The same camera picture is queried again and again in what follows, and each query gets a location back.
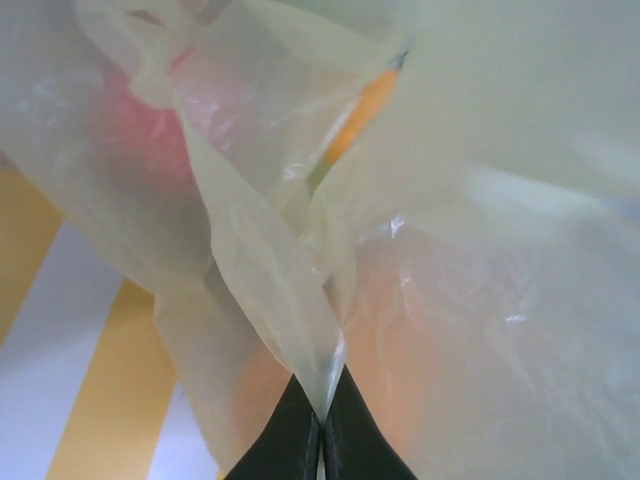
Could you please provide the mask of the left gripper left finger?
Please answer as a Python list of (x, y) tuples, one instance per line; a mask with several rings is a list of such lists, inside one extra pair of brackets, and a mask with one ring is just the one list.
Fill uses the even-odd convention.
[(320, 423), (295, 376), (257, 440), (226, 480), (315, 480)]

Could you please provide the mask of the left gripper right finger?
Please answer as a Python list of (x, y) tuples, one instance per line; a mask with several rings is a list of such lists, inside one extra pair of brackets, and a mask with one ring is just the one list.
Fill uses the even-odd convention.
[(348, 369), (324, 422), (323, 460), (328, 480), (416, 480), (379, 430)]

